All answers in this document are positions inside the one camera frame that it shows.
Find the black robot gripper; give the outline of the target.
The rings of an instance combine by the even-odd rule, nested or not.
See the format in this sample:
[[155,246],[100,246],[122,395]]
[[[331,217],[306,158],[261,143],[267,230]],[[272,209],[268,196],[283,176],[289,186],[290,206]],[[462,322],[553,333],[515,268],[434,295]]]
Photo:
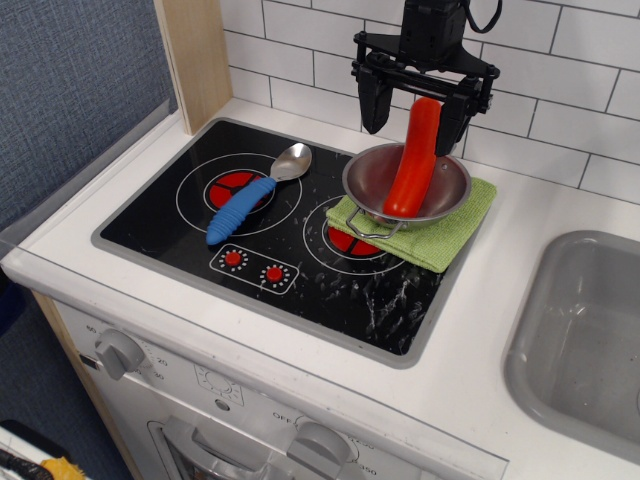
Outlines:
[[[406,1],[399,34],[356,33],[352,75],[358,83],[365,130],[376,134],[385,126],[395,89],[430,96],[444,102],[436,155],[450,154],[471,117],[489,110],[492,84],[500,75],[497,67],[465,50],[465,29],[486,34],[500,16],[501,6],[497,5],[491,19],[481,27],[469,1]],[[464,78],[458,84],[431,80],[427,74],[434,71]]]

